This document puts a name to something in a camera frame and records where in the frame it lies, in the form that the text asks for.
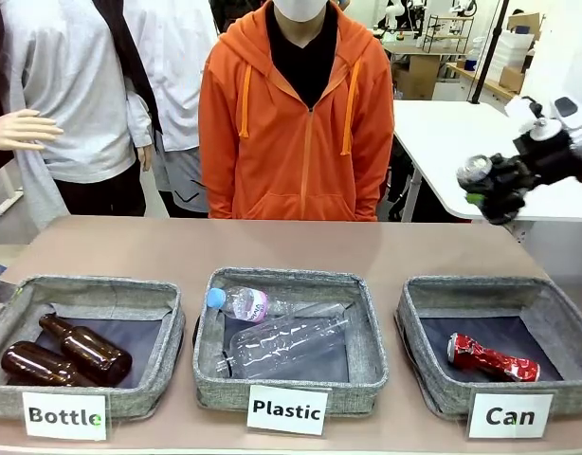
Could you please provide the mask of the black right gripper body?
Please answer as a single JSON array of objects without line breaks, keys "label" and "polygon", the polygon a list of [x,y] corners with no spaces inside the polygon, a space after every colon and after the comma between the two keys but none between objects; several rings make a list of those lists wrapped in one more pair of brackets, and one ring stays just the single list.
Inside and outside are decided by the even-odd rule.
[{"label": "black right gripper body", "polygon": [[570,135],[561,130],[551,138],[534,140],[528,133],[514,140],[520,161],[529,176],[524,178],[528,188],[552,185],[578,171],[578,160],[572,154]]}]

